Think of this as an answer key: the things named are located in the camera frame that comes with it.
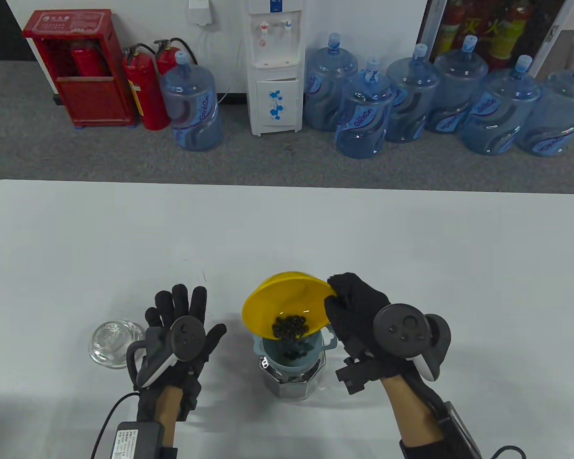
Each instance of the water dispenser cabinet door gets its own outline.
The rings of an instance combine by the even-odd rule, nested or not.
[[[291,126],[296,124],[298,79],[258,81],[257,107],[259,124]]]

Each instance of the blue flower pattern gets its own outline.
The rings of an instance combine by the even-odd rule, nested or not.
[[[270,92],[270,115],[274,117],[275,120],[280,120],[280,112],[283,111],[283,106],[280,101],[283,100],[280,90]]]

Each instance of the white plug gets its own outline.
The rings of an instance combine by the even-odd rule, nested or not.
[[[212,24],[210,17],[209,0],[189,0],[189,11],[187,11],[187,21],[190,24],[206,26]]]

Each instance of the black knit glove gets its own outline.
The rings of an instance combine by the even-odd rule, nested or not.
[[[193,315],[202,324],[206,315],[206,288],[198,286],[191,294],[191,306],[187,297],[187,288],[183,284],[173,287],[172,293],[161,291],[155,295],[155,307],[147,309],[145,319],[149,327],[161,327],[165,336],[176,319]],[[178,420],[185,420],[189,411],[195,409],[201,386],[198,376],[209,360],[209,355],[219,340],[226,333],[224,324],[217,324],[206,335],[202,352],[192,361],[178,361],[173,367],[168,367],[149,387],[140,390],[138,403],[138,421],[150,421],[155,417],[155,405],[165,387],[172,385],[183,389]]]
[[[331,276],[327,282],[336,292],[336,296],[325,300],[327,318],[347,351],[351,354],[355,350],[357,355],[352,357],[366,362],[371,374],[374,373],[373,379],[392,378],[413,369],[411,361],[388,354],[374,338],[374,317],[390,304],[387,295],[353,273]]]

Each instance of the yellow label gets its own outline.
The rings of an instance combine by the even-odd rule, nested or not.
[[[499,25],[497,35],[491,40],[489,54],[496,59],[510,59],[517,40],[525,31],[527,21],[502,21]]]
[[[459,24],[456,26],[447,26],[446,24],[440,26],[440,33],[438,33],[438,38],[436,39],[434,55],[441,55],[451,50],[458,29]]]
[[[130,83],[130,89],[132,90],[132,96],[134,96],[134,102],[136,102],[138,113],[140,113],[140,116],[144,116],[143,108],[140,106],[140,100],[138,100],[138,94],[137,94],[137,92],[140,91],[140,86],[136,86],[129,79],[128,83]]]

